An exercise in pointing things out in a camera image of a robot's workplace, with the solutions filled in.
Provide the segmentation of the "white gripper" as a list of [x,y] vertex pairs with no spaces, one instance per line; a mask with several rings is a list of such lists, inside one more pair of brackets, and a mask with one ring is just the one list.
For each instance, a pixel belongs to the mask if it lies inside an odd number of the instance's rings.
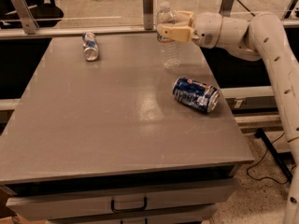
[[186,43],[189,40],[201,48],[212,49],[217,45],[221,33],[222,15],[219,13],[205,12],[196,17],[191,11],[177,11],[177,23],[184,26],[159,24],[159,35],[171,40]]

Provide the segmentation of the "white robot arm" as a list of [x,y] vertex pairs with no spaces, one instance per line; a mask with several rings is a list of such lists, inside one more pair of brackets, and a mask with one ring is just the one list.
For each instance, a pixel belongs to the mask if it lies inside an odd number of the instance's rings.
[[174,21],[159,22],[159,35],[201,48],[222,48],[247,60],[262,60],[275,95],[283,131],[296,164],[283,224],[299,224],[299,62],[290,47],[282,22],[271,12],[251,21],[218,13],[180,11]]

